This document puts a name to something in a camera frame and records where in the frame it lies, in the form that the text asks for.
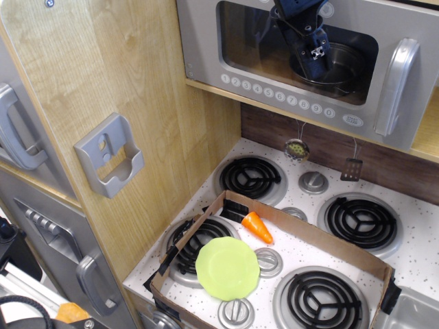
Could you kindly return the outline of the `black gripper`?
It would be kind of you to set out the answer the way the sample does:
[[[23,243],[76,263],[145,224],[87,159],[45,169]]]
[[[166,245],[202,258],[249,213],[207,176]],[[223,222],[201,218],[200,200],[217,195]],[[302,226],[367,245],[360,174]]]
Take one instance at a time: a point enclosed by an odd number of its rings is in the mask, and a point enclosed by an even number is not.
[[[274,0],[270,18],[282,33],[297,74],[317,81],[333,67],[331,46],[320,10],[325,0]]]

